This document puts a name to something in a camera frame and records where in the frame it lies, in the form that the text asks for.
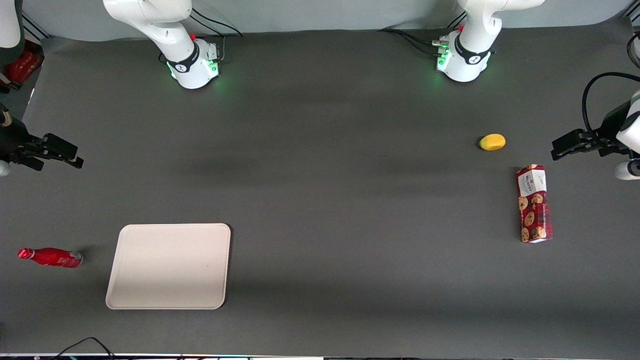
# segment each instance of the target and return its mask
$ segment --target red object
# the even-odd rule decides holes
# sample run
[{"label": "red object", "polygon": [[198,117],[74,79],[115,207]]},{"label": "red object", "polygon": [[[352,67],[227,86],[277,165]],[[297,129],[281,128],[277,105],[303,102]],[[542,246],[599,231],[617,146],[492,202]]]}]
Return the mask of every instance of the red object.
[{"label": "red object", "polygon": [[547,204],[547,176],[542,165],[529,165],[516,173],[521,240],[539,243],[554,237]]},{"label": "red object", "polygon": [[22,51],[22,55],[4,68],[4,75],[14,83],[22,84],[29,78],[32,72],[42,64],[42,55],[34,54],[27,49]]},{"label": "red object", "polygon": [[63,268],[77,268],[83,257],[79,252],[66,251],[46,247],[44,249],[24,248],[18,251],[18,258],[31,259],[40,265],[62,266]]}]

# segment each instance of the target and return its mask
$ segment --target gray wall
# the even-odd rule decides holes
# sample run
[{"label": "gray wall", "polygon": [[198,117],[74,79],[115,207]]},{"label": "gray wall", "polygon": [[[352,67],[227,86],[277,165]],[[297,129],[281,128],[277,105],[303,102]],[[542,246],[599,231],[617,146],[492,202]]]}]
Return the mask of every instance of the gray wall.
[{"label": "gray wall", "polygon": [[[538,8],[502,13],[507,28],[595,24],[624,10],[630,0],[547,0]],[[247,33],[317,29],[442,28],[457,14],[455,0],[194,0],[194,7]],[[113,20],[101,0],[25,0],[24,11],[50,34],[104,41],[140,37]],[[192,20],[195,33],[210,33]]]}]

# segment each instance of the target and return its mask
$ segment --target bottle cap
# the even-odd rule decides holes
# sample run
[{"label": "bottle cap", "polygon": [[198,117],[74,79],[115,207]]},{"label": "bottle cap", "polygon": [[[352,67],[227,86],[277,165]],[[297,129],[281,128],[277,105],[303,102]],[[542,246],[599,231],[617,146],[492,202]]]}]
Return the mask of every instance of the bottle cap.
[{"label": "bottle cap", "polygon": [[29,249],[27,247],[18,250],[18,258],[21,259],[31,259],[33,255],[35,255],[35,251],[33,249]]}]

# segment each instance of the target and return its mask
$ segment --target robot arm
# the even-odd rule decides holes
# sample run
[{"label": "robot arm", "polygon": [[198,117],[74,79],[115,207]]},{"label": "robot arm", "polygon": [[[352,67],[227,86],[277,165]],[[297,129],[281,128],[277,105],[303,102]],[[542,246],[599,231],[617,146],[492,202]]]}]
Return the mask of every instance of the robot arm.
[{"label": "robot arm", "polygon": [[179,23],[191,15],[191,0],[103,0],[109,15],[149,37],[164,54],[174,79],[188,89],[218,76],[218,48],[192,39]]},{"label": "robot arm", "polygon": [[15,0],[0,0],[0,47],[11,49],[22,38]]},{"label": "robot arm", "polygon": [[554,160],[597,150],[600,156],[622,154],[630,160],[618,163],[614,174],[621,180],[640,179],[640,90],[630,101],[605,116],[602,125],[593,132],[576,129],[553,141]]},{"label": "robot arm", "polygon": [[84,160],[76,156],[77,146],[50,133],[42,138],[35,137],[2,104],[0,111],[0,176],[9,174],[9,163],[40,171],[44,162],[38,158],[64,161],[75,168],[82,167]]},{"label": "robot arm", "polygon": [[475,80],[486,68],[491,56],[489,49],[502,30],[502,19],[493,14],[501,11],[534,8],[545,0],[458,0],[467,12],[463,31],[453,31],[441,37],[445,44],[454,44],[451,50],[441,51],[437,70],[455,81]]}]

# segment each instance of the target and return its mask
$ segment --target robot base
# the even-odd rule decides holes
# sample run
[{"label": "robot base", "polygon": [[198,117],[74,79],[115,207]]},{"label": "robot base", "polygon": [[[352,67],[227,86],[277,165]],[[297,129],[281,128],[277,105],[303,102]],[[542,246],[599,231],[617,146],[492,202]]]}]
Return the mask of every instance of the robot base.
[{"label": "robot base", "polygon": [[[454,44],[458,35],[460,35],[459,31],[452,31],[448,35],[440,37],[440,41],[448,41],[449,44]],[[444,72],[445,75],[454,81],[468,83],[469,81],[475,80],[480,73],[486,69],[486,62],[490,56],[491,53],[488,53],[483,59],[480,59],[478,63],[469,65],[464,57],[456,52],[455,47],[452,47],[438,58],[436,70]]]},{"label": "robot base", "polygon": [[200,53],[196,62],[187,72],[179,72],[167,63],[169,70],[171,70],[171,76],[183,88],[187,89],[202,88],[218,76],[220,71],[216,44],[210,44],[202,39],[196,39],[193,42],[198,46]]}]

